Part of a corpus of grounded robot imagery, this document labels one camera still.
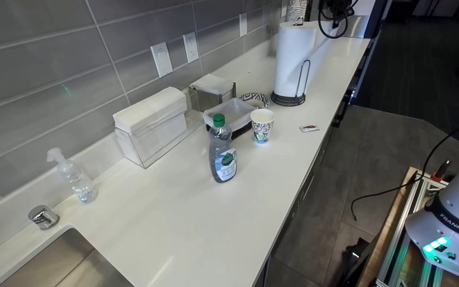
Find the wall outlet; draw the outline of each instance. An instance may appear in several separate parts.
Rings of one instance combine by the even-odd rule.
[[[154,67],[159,77],[164,77],[172,72],[172,64],[170,64],[166,42],[151,47],[151,54],[153,54]]]
[[[186,53],[186,62],[193,62],[199,58],[197,54],[197,42],[194,34],[185,34],[183,35],[183,45]]]
[[[282,19],[287,19],[287,15],[288,15],[288,3],[287,3],[287,2],[282,2],[280,18],[282,18]]]
[[[239,15],[240,37],[247,35],[247,15]]]

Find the label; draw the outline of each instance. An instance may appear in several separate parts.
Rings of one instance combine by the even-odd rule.
[[[215,158],[215,172],[221,182],[229,180],[236,174],[236,152],[229,149]]]

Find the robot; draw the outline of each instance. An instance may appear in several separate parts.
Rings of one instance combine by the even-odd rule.
[[[459,176],[411,214],[405,228],[425,262],[459,276]]]

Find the stainless steel sink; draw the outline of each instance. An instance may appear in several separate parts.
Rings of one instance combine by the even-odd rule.
[[[14,275],[3,287],[130,287],[76,230],[67,230]]]

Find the blue dish soap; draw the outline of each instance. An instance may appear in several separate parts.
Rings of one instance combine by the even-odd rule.
[[[231,129],[225,126],[225,115],[213,115],[210,128],[210,169],[215,182],[223,184],[236,176],[236,150],[231,149]]]

